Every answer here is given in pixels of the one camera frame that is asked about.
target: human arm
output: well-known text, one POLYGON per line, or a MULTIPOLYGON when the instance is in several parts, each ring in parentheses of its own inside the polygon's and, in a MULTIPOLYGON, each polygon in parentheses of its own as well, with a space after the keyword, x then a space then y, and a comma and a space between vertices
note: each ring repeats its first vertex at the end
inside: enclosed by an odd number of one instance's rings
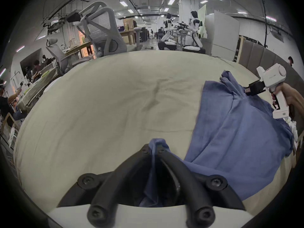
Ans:
POLYGON ((279 93, 279 91, 282 91, 287 105, 294 105, 294 107, 299 111, 301 116, 304 118, 304 98, 301 96, 301 94, 294 88, 292 88, 287 83, 279 84, 275 91, 272 93, 272 99, 275 100, 274 95, 279 93))
POLYGON ((7 102, 10 104, 12 103, 16 98, 17 96, 21 93, 21 89, 18 89, 17 92, 13 95, 11 95, 10 97, 7 98, 7 102))

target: white robot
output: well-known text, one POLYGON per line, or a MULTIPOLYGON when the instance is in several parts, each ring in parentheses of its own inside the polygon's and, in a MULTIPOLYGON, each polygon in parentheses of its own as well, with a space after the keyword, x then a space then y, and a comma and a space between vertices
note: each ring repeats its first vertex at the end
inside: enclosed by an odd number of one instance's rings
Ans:
MULTIPOLYGON (((285 68, 276 63, 266 71, 262 67, 257 67, 257 72, 259 73, 260 80, 251 83, 247 88, 245 88, 245 93, 247 95, 257 95, 265 91, 265 88, 269 88, 271 92, 275 91, 276 86, 286 79, 285 68)), ((286 99, 282 93, 279 91, 275 95, 277 105, 273 104, 275 110, 272 115, 273 118, 279 119, 289 116, 289 106, 286 103, 286 99)))
POLYGON ((167 13, 167 20, 164 22, 166 34, 161 39, 162 41, 158 43, 159 50, 164 50, 165 47, 172 51, 176 50, 176 41, 169 39, 173 36, 173 31, 177 30, 177 28, 172 24, 171 16, 172 15, 170 13, 167 13))
POLYGON ((194 40, 196 46, 184 46, 183 51, 205 54, 206 50, 203 48, 203 45, 198 36, 200 20, 198 19, 196 11, 192 11, 191 14, 193 16, 193 19, 191 19, 190 25, 179 24, 183 27, 184 30, 190 32, 190 36, 194 40))

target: crumpled fabric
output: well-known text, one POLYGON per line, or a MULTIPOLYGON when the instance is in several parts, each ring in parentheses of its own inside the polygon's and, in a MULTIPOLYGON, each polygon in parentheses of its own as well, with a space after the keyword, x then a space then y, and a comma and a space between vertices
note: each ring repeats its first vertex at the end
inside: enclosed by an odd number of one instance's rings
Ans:
MULTIPOLYGON (((206 81, 192 140, 184 159, 192 171, 221 175, 241 200, 272 182, 282 159, 293 148, 293 134, 283 119, 274 119, 271 105, 258 95, 247 96, 229 71, 220 82, 206 81)), ((161 206, 157 196, 155 148, 164 139, 152 139, 152 168, 141 207, 161 206)))

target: bed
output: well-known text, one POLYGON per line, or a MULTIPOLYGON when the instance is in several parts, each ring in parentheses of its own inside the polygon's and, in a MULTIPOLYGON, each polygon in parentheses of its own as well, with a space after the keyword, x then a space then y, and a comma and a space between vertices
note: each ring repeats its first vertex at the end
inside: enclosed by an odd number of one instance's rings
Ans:
MULTIPOLYGON (((189 52, 140 51, 73 68, 33 107, 18 134, 14 161, 29 197, 49 212, 84 173, 113 171, 152 138, 184 158, 206 80, 230 71, 243 86, 258 78, 240 64, 189 52)), ((272 102, 269 92, 260 97, 272 102)), ((272 183, 244 200, 259 213, 285 184, 293 153, 272 183)))

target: upholstered headboard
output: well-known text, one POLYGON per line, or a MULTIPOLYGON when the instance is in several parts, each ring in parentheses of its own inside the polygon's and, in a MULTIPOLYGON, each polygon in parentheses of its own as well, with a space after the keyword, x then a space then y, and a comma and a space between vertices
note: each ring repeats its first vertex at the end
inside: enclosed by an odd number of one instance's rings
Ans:
MULTIPOLYGON (((248 40, 244 40, 241 50, 239 51, 238 63, 243 65, 249 71, 259 76, 256 68, 262 66, 265 70, 270 68, 275 63, 281 64, 286 69, 285 82, 291 87, 295 88, 304 97, 304 81, 298 75, 298 73, 282 58, 269 51, 268 49, 253 43, 248 40)), ((304 130, 304 121, 301 115, 295 110, 295 118, 297 122, 298 135, 304 130)))

